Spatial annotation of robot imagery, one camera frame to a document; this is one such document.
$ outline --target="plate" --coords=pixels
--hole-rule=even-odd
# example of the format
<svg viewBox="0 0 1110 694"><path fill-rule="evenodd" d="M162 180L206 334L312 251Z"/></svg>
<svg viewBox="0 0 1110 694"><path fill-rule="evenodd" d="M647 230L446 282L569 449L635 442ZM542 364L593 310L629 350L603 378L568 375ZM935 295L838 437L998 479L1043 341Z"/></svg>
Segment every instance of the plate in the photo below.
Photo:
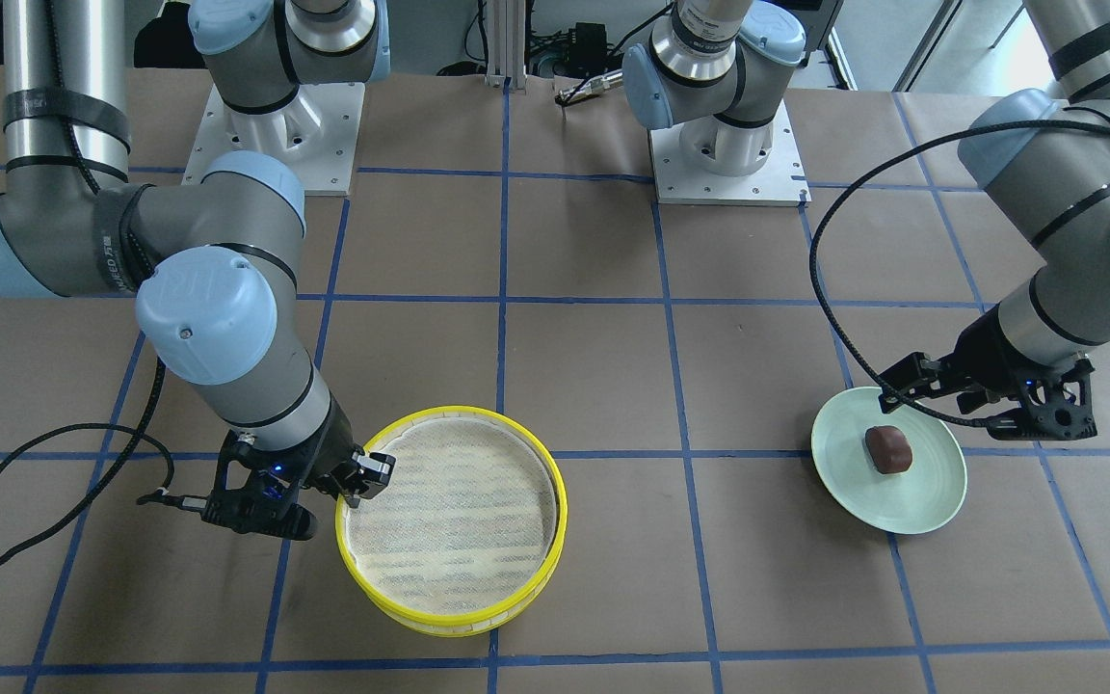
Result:
<svg viewBox="0 0 1110 694"><path fill-rule="evenodd" d="M825 487L844 509L880 530L917 535L950 522L966 500L966 457L945 422L898 408L880 411L880 388L838 392L811 426L811 457ZM880 474L864 434L872 426L900 429L910 442L910 470Z"/></svg>

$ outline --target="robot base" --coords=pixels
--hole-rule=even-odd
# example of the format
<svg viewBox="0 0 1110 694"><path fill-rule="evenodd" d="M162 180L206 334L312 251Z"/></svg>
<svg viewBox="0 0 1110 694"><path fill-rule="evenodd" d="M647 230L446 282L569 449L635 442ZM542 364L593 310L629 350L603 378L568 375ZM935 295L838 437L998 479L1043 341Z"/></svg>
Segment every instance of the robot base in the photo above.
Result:
<svg viewBox="0 0 1110 694"><path fill-rule="evenodd" d="M650 135L657 201L670 205L794 207L811 201L799 149L785 104L774 115L774 144L768 161L745 177L723 177L690 162L679 150L683 123Z"/></svg>
<svg viewBox="0 0 1110 694"><path fill-rule="evenodd" d="M303 84L303 93L321 115L316 133L304 138L301 143L291 143L282 153L264 152L290 167L303 182L305 193L347 194L366 87L363 83ZM231 150L243 149L243 144L233 142L232 137L225 104L213 87L208 94L200 130L191 145L182 184L199 184L213 159Z"/></svg>

